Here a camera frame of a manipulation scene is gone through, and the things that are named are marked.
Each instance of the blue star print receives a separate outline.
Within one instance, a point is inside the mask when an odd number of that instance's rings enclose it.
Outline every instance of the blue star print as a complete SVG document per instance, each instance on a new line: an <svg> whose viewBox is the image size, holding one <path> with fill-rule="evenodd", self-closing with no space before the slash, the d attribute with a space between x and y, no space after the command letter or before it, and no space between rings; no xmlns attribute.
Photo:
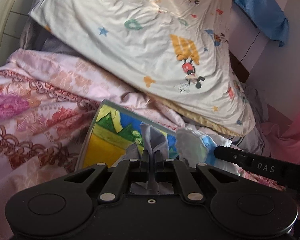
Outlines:
<svg viewBox="0 0 300 240"><path fill-rule="evenodd" d="M104 36L107 36L108 31L105 28L102 27L102 28L99 28L99 30L100 30L99 35L104 34Z"/></svg>

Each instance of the pink fabric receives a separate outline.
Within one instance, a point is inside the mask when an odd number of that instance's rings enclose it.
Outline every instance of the pink fabric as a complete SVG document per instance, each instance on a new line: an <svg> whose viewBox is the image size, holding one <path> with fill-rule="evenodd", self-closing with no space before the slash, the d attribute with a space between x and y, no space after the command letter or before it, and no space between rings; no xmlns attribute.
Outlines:
<svg viewBox="0 0 300 240"><path fill-rule="evenodd" d="M270 143L272 158L300 164L300 113L281 136L276 124L262 123L261 128Z"/></svg>
<svg viewBox="0 0 300 240"><path fill-rule="evenodd" d="M0 67L0 239L12 236L4 207L13 194L74 170L103 99L173 130L185 125L173 110L79 57L19 49Z"/></svg>

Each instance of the wooden headboard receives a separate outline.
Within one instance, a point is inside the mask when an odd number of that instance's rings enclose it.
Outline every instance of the wooden headboard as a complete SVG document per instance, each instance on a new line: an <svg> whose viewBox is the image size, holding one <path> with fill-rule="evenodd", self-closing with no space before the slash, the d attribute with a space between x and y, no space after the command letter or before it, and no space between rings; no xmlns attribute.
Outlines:
<svg viewBox="0 0 300 240"><path fill-rule="evenodd" d="M230 63L234 73L239 81L245 83L249 77L249 71L241 64L241 62L229 51Z"/></svg>

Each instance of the wooden drawer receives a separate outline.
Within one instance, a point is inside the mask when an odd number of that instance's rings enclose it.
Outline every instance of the wooden drawer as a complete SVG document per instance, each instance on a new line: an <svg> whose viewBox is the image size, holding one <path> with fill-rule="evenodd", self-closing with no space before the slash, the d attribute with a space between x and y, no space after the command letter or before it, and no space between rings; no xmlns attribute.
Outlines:
<svg viewBox="0 0 300 240"><path fill-rule="evenodd" d="M3 35L0 46L0 67L3 66L12 52L20 48L19 39Z"/></svg>
<svg viewBox="0 0 300 240"><path fill-rule="evenodd" d="M28 15L33 0L15 0L11 11Z"/></svg>
<svg viewBox="0 0 300 240"><path fill-rule="evenodd" d="M16 38L20 38L27 20L28 16L11 12L9 14L8 21L4 29L4 33L14 36Z"/></svg>

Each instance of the white wall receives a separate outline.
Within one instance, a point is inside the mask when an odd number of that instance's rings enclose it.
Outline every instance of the white wall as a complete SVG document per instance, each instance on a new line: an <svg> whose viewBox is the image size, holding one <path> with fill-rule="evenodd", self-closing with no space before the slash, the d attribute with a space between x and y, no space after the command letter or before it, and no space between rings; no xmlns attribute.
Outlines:
<svg viewBox="0 0 300 240"><path fill-rule="evenodd" d="M283 10L287 0L276 1ZM253 44L246 57L242 60L242 64L250 72L269 39L263 33L258 35L259 29L252 24L251 20L235 3L232 5L229 27L229 49L239 61L243 59L250 45Z"/></svg>
<svg viewBox="0 0 300 240"><path fill-rule="evenodd" d="M284 12L290 24L288 42L279 48L269 41L247 83L263 90L267 103L293 120L300 110L300 0L288 0Z"/></svg>

